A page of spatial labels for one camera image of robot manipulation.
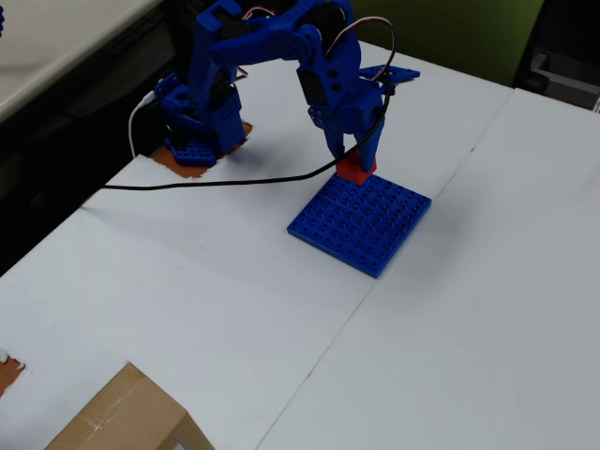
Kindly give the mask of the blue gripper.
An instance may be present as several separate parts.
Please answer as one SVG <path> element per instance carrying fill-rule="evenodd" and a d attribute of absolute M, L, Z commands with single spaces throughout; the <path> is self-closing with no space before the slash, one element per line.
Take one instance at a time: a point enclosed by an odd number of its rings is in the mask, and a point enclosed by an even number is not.
<path fill-rule="evenodd" d="M 323 130 L 335 162 L 344 158 L 344 135 L 354 135 L 361 143 L 361 169 L 371 170 L 384 126 L 383 68 L 361 68 L 354 36 L 342 37 L 333 48 L 317 36 L 303 36 L 302 41 L 307 49 L 299 58 L 297 76 L 314 125 Z"/>

